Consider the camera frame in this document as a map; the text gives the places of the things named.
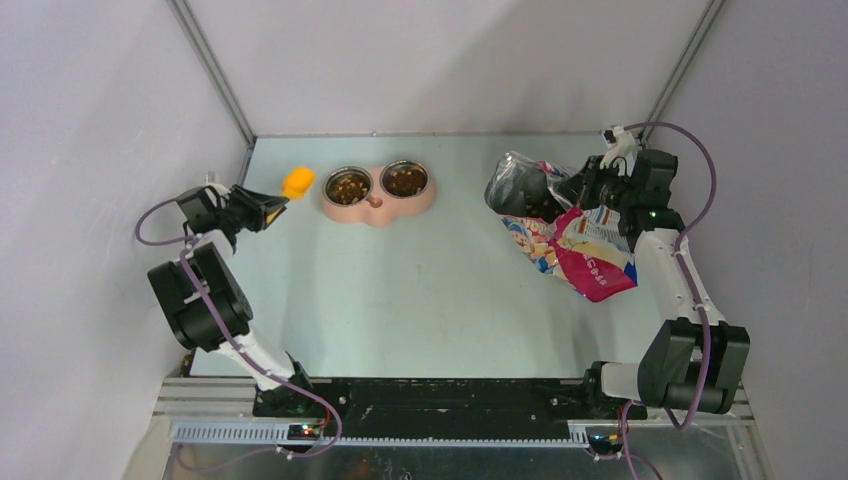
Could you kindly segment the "pink double pet feeder base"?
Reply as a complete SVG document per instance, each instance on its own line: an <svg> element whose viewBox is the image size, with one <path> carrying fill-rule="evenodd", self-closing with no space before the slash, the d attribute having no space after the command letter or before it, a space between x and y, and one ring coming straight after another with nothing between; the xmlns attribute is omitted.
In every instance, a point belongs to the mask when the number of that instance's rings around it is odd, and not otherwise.
<svg viewBox="0 0 848 480"><path fill-rule="evenodd" d="M380 175L389 164L371 168L355 166L364 168L373 179L371 195L357 205L348 207L332 205L324 198L322 185L321 195L324 214L337 223L364 223L371 227L384 227L401 217L419 215L428 210L435 202L437 195L436 181L428 168L420 163L429 173L427 189L418 196L401 199L388 195L381 187Z"/></svg>

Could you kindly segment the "yellow plastic food scoop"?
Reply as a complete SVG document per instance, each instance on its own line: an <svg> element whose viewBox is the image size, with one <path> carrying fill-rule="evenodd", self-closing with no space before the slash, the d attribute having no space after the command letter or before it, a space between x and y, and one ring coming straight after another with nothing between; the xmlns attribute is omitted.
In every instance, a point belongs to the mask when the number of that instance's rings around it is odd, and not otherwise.
<svg viewBox="0 0 848 480"><path fill-rule="evenodd" d="M316 174L309 168L297 167L282 181L279 195L289 198L289 202L302 199L313 185Z"/></svg>

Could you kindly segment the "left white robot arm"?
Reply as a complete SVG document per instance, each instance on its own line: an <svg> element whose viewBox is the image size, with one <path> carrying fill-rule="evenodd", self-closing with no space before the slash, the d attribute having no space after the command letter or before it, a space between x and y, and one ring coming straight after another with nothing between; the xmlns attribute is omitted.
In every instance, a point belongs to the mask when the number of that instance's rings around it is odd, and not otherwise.
<svg viewBox="0 0 848 480"><path fill-rule="evenodd" d="M259 392L277 391L292 416L316 403L316 390L302 365L268 345L253 331L252 307L228 267L243 231L267 230L300 193L267 195L239 185L207 183L172 199L184 217L182 249L147 273L177 342L188 350L223 356L252 376Z"/></svg>

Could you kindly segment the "colourful cat food bag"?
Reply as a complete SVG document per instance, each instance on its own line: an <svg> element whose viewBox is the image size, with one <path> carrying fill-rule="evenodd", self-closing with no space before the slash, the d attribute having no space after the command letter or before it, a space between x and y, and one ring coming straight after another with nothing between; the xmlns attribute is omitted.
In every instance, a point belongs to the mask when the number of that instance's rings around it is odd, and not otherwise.
<svg viewBox="0 0 848 480"><path fill-rule="evenodd" d="M561 192L577 173L508 152L486 185L484 201L538 272L597 303L636 287L638 273L619 234L619 214L578 206Z"/></svg>

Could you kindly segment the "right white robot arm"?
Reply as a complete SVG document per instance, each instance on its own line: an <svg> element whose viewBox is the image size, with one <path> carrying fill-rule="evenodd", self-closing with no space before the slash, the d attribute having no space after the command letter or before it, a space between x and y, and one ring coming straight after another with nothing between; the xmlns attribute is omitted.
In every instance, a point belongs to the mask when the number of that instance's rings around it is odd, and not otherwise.
<svg viewBox="0 0 848 480"><path fill-rule="evenodd" d="M667 411L726 414L739 388L750 337L724 320L699 279L686 226L668 205L677 169L675 156L648 149L637 153L629 174L591 156L575 180L579 205L618 213L619 232L650 282L662 320L639 362L596 363L599 380L581 392L583 408L596 418L610 416L622 399Z"/></svg>

